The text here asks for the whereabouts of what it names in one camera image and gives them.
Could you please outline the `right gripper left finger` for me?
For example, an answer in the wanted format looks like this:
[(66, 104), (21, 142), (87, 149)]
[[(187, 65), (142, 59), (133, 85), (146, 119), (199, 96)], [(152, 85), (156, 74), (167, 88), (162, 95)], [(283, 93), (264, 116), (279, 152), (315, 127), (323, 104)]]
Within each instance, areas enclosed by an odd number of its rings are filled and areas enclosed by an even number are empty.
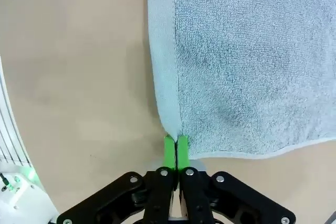
[(61, 213), (57, 223), (123, 223), (144, 212), (137, 223), (168, 223), (174, 188), (175, 141), (164, 138), (163, 165), (144, 176), (127, 172)]

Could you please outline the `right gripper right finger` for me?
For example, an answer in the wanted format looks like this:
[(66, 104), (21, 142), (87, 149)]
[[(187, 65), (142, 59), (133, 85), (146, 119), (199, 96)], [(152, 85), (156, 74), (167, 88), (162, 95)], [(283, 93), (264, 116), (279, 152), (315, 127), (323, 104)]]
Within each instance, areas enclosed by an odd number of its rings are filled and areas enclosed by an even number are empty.
[(210, 176), (191, 166), (187, 137), (177, 141), (182, 215), (188, 223), (295, 223), (295, 214), (227, 172)]

